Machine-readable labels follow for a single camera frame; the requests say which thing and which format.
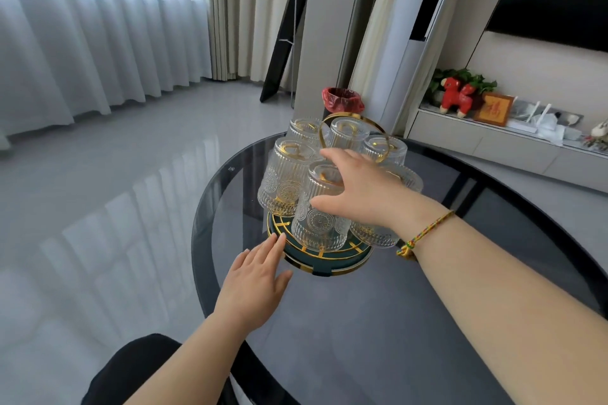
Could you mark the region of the person's left forearm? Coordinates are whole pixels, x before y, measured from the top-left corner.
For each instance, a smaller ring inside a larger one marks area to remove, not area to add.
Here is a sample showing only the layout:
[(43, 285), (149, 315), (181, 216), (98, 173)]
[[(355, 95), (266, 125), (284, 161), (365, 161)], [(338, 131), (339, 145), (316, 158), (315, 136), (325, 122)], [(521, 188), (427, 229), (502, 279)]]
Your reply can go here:
[(216, 405), (238, 351), (259, 318), (214, 313), (125, 405)]

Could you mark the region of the person's left hand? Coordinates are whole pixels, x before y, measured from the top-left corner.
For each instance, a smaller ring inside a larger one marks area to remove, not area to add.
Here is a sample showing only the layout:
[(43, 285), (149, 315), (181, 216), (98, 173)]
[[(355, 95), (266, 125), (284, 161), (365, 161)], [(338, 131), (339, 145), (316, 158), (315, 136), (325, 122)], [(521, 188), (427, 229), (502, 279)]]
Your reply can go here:
[(273, 298), (274, 279), (280, 274), (286, 234), (272, 234), (233, 262), (215, 304), (214, 315), (249, 334), (264, 325), (282, 298)]

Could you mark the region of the small white ornament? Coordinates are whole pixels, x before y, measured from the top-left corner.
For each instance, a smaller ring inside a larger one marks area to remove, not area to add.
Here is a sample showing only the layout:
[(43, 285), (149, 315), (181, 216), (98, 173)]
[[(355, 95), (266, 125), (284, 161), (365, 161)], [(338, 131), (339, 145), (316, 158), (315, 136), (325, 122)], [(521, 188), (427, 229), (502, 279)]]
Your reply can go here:
[(592, 128), (590, 134), (584, 138), (583, 146), (602, 152), (608, 151), (608, 118)]

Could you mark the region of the white television cabinet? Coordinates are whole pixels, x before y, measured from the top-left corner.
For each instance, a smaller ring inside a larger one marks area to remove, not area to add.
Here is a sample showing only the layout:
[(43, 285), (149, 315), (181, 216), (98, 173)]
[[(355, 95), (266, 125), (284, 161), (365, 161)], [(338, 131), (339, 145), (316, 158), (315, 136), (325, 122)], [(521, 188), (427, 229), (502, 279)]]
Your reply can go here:
[(608, 194), (608, 153), (444, 115), (421, 106), (409, 116), (406, 139)]

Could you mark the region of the person's black trouser leg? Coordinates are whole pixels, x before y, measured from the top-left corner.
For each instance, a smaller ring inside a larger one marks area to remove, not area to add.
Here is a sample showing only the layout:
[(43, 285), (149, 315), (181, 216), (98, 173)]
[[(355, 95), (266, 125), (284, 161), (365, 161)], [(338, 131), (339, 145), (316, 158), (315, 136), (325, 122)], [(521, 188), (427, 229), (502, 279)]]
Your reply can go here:
[(160, 333), (132, 340), (92, 378), (81, 405), (124, 405), (181, 347)]

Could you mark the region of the cloth-covered standing air conditioner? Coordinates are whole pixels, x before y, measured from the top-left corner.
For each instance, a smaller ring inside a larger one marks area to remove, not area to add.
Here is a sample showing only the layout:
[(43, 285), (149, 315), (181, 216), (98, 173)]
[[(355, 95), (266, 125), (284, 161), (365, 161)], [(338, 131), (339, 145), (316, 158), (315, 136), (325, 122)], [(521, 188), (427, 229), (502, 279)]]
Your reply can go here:
[(349, 87), (361, 96), (364, 111), (371, 114), (373, 87), (385, 46), (389, 17), (395, 0), (373, 0), (371, 13), (356, 57)]

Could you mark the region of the red horse plush toy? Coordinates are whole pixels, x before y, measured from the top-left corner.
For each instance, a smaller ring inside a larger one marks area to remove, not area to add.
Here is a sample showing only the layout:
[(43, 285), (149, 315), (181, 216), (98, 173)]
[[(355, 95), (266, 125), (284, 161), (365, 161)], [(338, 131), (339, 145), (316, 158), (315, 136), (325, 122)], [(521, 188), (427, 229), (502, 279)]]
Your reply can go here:
[(444, 95), (439, 106), (439, 112), (446, 114), (452, 107), (457, 107), (457, 117), (462, 119), (471, 110), (473, 95), (477, 87), (472, 84), (462, 84), (457, 78), (445, 78), (440, 82)]

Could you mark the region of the green and gold cup rack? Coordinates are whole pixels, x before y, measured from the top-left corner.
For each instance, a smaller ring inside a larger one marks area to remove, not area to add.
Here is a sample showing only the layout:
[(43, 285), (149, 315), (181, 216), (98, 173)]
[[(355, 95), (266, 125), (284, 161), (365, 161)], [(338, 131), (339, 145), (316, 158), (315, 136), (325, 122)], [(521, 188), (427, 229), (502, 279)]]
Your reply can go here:
[[(322, 122), (330, 126), (333, 119), (341, 116), (359, 119), (370, 126), (370, 134), (381, 134), (388, 137), (379, 125), (360, 114), (349, 112), (333, 113), (325, 117)], [(321, 130), (319, 130), (319, 138), (322, 148), (327, 147)], [(319, 151), (317, 161), (323, 160)], [(359, 240), (350, 230), (345, 245), (339, 250), (334, 252), (314, 252), (302, 246), (294, 238), (291, 232), (294, 216), (282, 217), (271, 214), (266, 209), (264, 211), (266, 214), (265, 227), (268, 236), (270, 237), (272, 234), (286, 234), (284, 257), (289, 263), (300, 270), (322, 277), (337, 276), (359, 268), (369, 258), (372, 246)]]

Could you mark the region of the person's right forearm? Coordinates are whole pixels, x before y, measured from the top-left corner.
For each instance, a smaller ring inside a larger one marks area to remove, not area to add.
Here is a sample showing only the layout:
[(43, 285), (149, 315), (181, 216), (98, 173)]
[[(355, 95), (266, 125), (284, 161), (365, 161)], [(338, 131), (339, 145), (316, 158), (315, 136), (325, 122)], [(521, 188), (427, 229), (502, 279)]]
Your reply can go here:
[(608, 405), (608, 320), (449, 211), (399, 255), (417, 260), (516, 405)]

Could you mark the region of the clear plastic-wrapped white items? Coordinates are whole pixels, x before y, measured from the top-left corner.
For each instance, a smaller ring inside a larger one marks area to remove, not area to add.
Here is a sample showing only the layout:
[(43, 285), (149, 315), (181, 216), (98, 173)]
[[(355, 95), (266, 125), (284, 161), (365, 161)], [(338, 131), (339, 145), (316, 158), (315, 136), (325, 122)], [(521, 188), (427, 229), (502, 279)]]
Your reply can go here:
[(516, 97), (506, 127), (561, 146), (565, 141), (581, 139), (582, 131), (577, 128), (581, 120), (581, 115), (554, 108), (551, 104)]

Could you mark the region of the ribbed gold-rimmed drinking glass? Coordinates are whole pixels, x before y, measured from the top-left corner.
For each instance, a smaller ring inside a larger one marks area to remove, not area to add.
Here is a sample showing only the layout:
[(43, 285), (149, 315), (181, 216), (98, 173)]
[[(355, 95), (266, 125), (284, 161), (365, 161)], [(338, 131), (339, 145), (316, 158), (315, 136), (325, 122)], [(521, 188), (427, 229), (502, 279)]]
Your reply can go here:
[(293, 217), (299, 201), (301, 184), (309, 166), (317, 161), (317, 152), (306, 142), (281, 137), (270, 151), (257, 200), (274, 215)]
[(405, 166), (408, 147), (403, 140), (398, 138), (370, 134), (365, 137), (361, 151), (373, 161)]
[(294, 238), (314, 252), (334, 252), (345, 245), (351, 220), (314, 208), (310, 201), (319, 195), (337, 196), (344, 191), (338, 168), (327, 160), (312, 163), (302, 181), (291, 224)]
[[(386, 161), (377, 163), (377, 165), (382, 171), (399, 179), (399, 182), (403, 186), (412, 191), (422, 193), (424, 187), (423, 180), (412, 169)], [(395, 246), (399, 241), (399, 236), (387, 227), (352, 222), (350, 231), (365, 244), (376, 248), (390, 248)]]
[(347, 116), (337, 117), (330, 124), (326, 146), (361, 153), (364, 140), (370, 132), (370, 126), (359, 119)]
[(320, 119), (313, 119), (312, 117), (294, 118), (290, 121), (286, 138), (289, 140), (300, 140), (308, 144), (319, 155), (319, 151), (322, 148), (319, 130), (322, 131), (323, 140), (327, 142), (330, 135), (329, 125), (323, 123)]

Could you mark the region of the gold framed picture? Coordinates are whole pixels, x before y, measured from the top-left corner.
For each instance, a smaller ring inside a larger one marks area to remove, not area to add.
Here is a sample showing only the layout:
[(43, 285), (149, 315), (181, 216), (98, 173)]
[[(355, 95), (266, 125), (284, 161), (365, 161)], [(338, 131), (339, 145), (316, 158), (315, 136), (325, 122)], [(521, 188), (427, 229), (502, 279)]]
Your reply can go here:
[(473, 120), (482, 124), (506, 127), (516, 97), (496, 92), (485, 92), (482, 95), (482, 100), (483, 103), (476, 110)]

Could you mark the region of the person's right hand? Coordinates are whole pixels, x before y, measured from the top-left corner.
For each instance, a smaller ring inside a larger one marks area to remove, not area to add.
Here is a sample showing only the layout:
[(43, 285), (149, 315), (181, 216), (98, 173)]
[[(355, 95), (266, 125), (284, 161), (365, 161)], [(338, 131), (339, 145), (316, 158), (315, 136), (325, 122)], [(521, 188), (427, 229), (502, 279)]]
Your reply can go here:
[(403, 186), (370, 159), (351, 150), (323, 148), (320, 154), (339, 170), (344, 191), (354, 201), (350, 214), (332, 214), (351, 221), (390, 228), (405, 241), (445, 216), (448, 209)]

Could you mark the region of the white sheer curtain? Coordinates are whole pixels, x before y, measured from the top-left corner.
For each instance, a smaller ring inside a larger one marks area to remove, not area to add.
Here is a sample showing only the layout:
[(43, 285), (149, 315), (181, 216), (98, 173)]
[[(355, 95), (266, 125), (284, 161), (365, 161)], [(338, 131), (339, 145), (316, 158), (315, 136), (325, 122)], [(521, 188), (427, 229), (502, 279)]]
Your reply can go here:
[(212, 78), (209, 0), (0, 0), (0, 151)]

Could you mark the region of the black folding stand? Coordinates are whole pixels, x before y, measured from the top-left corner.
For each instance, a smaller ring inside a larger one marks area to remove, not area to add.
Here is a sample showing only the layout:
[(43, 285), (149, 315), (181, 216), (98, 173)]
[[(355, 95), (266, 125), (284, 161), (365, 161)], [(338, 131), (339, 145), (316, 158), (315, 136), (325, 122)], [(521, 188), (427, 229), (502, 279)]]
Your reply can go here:
[(288, 57), (295, 45), (295, 37), (305, 11), (307, 0), (287, 0), (277, 40), (270, 58), (269, 68), (262, 87), (260, 102), (274, 97), (280, 88)]

